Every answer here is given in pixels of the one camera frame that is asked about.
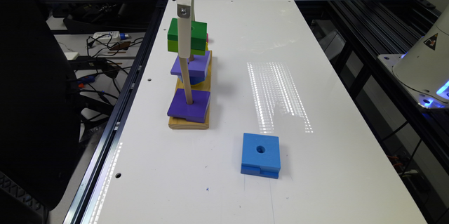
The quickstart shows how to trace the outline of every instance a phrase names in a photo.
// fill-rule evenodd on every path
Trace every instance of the wire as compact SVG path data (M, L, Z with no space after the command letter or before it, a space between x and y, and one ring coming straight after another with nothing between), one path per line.
M115 80L116 79L112 79L112 83L114 84L114 86L115 86L115 89L119 92L119 94L120 94L120 88L117 86L117 83L115 82Z
M435 224L438 224L438 222L442 219L442 217L443 217L444 215L447 214L448 211L449 211L449 207L446 209L446 211L444 211L443 214L441 214L441 216L440 216L439 218L436 219Z
M82 77L79 77L79 78L77 78L77 79L75 79L75 80L72 80L72 81L80 81L80 80L82 80L83 78L85 78L85 77L89 77L89 76L97 76L97 75L100 75L100 74L106 74L106 73L109 73L109 72L114 72L114 71L119 71L119 70L126 70L126 69L129 69L129 68L131 68L132 66L129 66L129 67L122 67L121 69L115 69L115 70L107 70L107 71L105 71L105 72L98 72L98 73L94 73L94 74L89 74L89 75L86 75L86 76L82 76Z
M415 149L413 150L413 153L412 153L412 155L410 156L410 159L408 160L407 165L404 167L404 170L402 171L401 177L404 176L404 174L405 174L406 171L407 171L407 168L408 168L408 167L410 166L410 164L412 163L413 157L415 156L416 151L418 150L418 147L420 146L421 143L422 143L422 138L420 139L420 141L418 142L418 144L416 144L416 147L415 147Z
M97 41L97 40L98 40L99 38L101 38L101 37L98 37L97 39L95 39L95 38L93 38L93 37L88 37L88 39L86 40L86 43L87 43L87 46L88 46L88 50L89 50L89 47L93 45L93 42ZM107 49L107 48L108 48L109 50L111 50L111 48L113 48L114 46L123 44L123 42L122 42L122 43L116 42L116 43L114 43L112 46L109 46L110 40L109 40L109 42L108 42L107 44L104 44L104 43L102 43L101 41L98 41L98 42L100 42L101 45L105 46L106 48L101 48L99 51L97 51L97 53L95 53L95 55L92 55L92 56L89 55L89 51L87 51L87 52L88 52L87 55L90 56L90 57L93 57L93 58L97 58L97 57L100 56L100 55L103 55L103 56L114 56L114 55L116 55L117 53L119 53L119 51L121 51L121 50L125 50L125 49L127 49L127 48L129 48L129 47L132 47L132 46L136 46L136 45L138 45L138 44L141 44L141 43L142 43L141 41L136 42L136 41L138 41L138 40L140 40L140 39L143 39L143 37L140 37L140 38L135 39L135 40L132 41L132 42L130 43L130 45L129 45L128 47L126 47L126 48L117 49L116 52L115 52L114 54L112 54L112 55L105 55L105 54L100 54L100 53L101 53L101 51L103 51L103 50L105 50L105 49Z
M89 84L89 83L86 83L86 84L89 85L94 91L97 91L97 89L93 88L93 86L91 84Z
M400 125L395 131L391 132L388 136L385 136L383 139L379 140L379 143L383 143L384 140L394 136L396 133L398 133L404 126L407 126L408 121L404 122L404 124Z
M129 73L127 73L127 71L125 71L120 65L116 64L114 61L109 60L109 59L106 59L106 61L108 61L108 62L110 62L110 63L116 65L120 70L122 70L122 71L125 72L126 74L129 74Z
M59 41L58 41L58 43L61 44L61 45L64 45L64 47L65 47L68 51L70 51L70 52L75 52L75 51L73 51L73 49L68 48L67 45L65 45L64 43L59 42Z
M100 94L103 94L103 95L108 95L109 97L112 97L112 98L115 98L115 99L119 99L119 98L117 98L116 96L114 96L114 95L112 95L112 94L109 94L109 93L105 93L104 91L93 91L93 90L78 90L79 92L91 92L91 93L100 93Z

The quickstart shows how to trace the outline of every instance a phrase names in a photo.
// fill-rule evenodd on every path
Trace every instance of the blue light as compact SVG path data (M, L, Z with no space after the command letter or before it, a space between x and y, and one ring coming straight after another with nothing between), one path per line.
M434 102L434 100L430 100L430 102L425 103L424 106L425 106L425 107L429 107L433 102Z
M436 94L438 94L438 95L442 94L448 87L449 87L449 81L448 81L443 87L441 87L441 88L436 92Z

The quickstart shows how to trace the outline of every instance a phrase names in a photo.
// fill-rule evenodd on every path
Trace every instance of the square block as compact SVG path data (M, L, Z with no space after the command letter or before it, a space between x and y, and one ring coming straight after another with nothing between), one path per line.
M192 21L192 39L191 47L196 50L204 51L206 49L207 40L207 23ZM177 18L171 20L168 29L167 38L169 41L177 41Z
M194 55L194 57L195 60L193 62L189 62L189 76L202 77L202 78L207 77L210 61L210 51L206 51L205 55ZM175 63L173 63L173 67L171 68L170 74L182 76L179 56L176 57Z
M168 52L179 52L179 50L177 49L177 41L168 41ZM196 49L190 49L190 54L191 55L205 55L206 54L206 50L196 50Z
M185 100L184 89L177 89L167 115L191 122L204 123L209 108L210 92L192 90L192 98L194 103L188 105Z
M280 170L279 137L244 133L241 173L278 178Z
M262 176L265 178L275 178L275 179L279 178L279 173L261 171L260 168L247 167L247 166L242 166L240 173L253 176Z

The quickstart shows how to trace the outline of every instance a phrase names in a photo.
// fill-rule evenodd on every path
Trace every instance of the wooden base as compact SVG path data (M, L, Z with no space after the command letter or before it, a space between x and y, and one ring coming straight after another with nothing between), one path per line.
M210 91L211 75L212 75L212 51L210 52L208 76L206 77L206 80L200 84L192 86L192 90ZM184 84L178 79L177 83L176 83L175 91L178 90L179 88L184 88ZM168 126L171 129L208 129L209 128L209 113L210 113L210 104L209 104L208 112L206 114L206 120L204 121L204 123L190 122L190 121L186 121L185 119L170 117L170 119L168 120Z

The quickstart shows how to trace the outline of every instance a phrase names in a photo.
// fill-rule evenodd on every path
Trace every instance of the wooden peg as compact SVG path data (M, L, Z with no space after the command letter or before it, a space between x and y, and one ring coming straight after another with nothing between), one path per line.
M192 88L190 86L189 65L186 58L180 57L180 66L182 74L182 82L184 83L185 100L188 105L194 103L192 99Z

